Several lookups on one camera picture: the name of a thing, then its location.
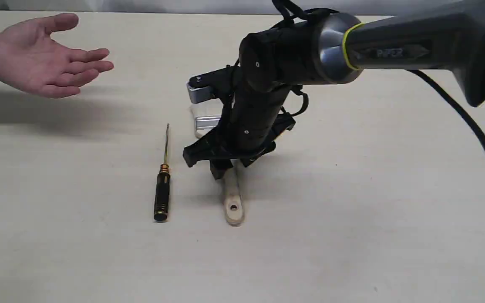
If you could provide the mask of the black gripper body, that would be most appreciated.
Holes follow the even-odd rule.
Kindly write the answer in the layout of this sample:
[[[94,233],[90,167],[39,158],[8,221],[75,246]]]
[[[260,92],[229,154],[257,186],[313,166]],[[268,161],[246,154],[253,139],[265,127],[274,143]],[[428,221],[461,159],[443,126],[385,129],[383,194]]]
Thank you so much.
[[[220,115],[197,115],[194,118],[198,140],[183,149],[183,159],[188,167],[193,167],[199,161],[226,159],[239,160],[243,166],[248,167],[260,157],[273,152],[277,147],[276,140],[295,126],[293,117],[279,114],[261,144],[254,149],[246,149],[228,138],[227,134],[221,134],[217,127],[220,119]]]

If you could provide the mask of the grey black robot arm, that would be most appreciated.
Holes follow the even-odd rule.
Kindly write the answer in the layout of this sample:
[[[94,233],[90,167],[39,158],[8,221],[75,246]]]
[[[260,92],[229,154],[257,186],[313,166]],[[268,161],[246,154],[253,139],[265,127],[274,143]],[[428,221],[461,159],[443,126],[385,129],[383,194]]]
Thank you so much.
[[[222,178],[233,159],[244,166],[274,150],[294,126],[281,113],[304,85],[348,84],[365,69],[448,70],[470,106],[485,102],[485,0],[460,0],[369,23],[329,8],[274,5],[284,20],[240,43],[237,66],[192,77],[193,103],[219,98],[218,125],[184,148],[189,167],[209,161]]]

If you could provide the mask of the person's open bare hand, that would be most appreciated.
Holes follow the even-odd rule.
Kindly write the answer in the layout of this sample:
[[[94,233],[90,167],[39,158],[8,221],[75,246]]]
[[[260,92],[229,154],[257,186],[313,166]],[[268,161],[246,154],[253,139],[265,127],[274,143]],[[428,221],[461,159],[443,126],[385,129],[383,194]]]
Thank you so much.
[[[74,29],[75,13],[28,19],[0,31],[0,82],[46,98],[75,96],[115,65],[106,48],[83,50],[56,42],[52,33]]]

